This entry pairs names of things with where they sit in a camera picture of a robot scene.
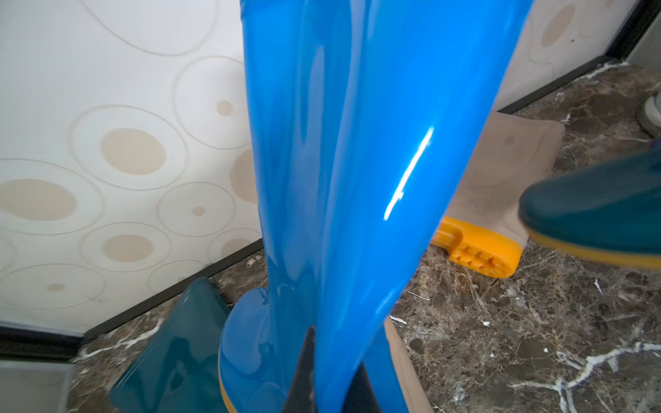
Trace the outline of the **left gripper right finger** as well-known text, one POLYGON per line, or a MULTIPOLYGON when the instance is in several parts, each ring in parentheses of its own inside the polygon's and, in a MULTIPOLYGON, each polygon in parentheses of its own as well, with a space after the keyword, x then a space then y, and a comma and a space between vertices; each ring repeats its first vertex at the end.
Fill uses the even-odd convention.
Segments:
POLYGON ((344 399, 343 413, 382 413, 363 363, 351 381, 344 399))

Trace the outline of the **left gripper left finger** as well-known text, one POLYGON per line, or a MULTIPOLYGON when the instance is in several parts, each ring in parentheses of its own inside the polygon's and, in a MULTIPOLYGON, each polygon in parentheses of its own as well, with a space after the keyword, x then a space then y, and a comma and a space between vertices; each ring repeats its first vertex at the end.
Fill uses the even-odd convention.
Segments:
POLYGON ((294 378, 281 413, 315 413, 314 351, 316 330, 311 326, 301 348, 294 378))

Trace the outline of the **teal boot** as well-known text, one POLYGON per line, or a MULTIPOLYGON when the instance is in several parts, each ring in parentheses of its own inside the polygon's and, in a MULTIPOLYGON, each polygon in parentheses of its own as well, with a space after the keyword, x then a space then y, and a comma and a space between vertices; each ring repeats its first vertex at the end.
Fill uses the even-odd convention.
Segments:
POLYGON ((218 350, 230 310, 206 279, 194 280, 109 398, 122 412, 226 412, 218 350))
POLYGON ((602 263, 660 268, 660 151, 547 179, 523 192, 518 217, 535 242, 602 263))

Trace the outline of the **blue boot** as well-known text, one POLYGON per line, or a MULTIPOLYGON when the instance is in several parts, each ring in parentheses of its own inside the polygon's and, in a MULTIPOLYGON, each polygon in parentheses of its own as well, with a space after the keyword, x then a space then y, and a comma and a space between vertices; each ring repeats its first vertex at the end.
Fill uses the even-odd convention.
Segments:
POLYGON ((281 412, 313 326, 316 412, 363 363, 408 412, 384 323, 472 156, 528 1, 244 1, 246 95, 268 284, 219 348, 230 412, 281 412))

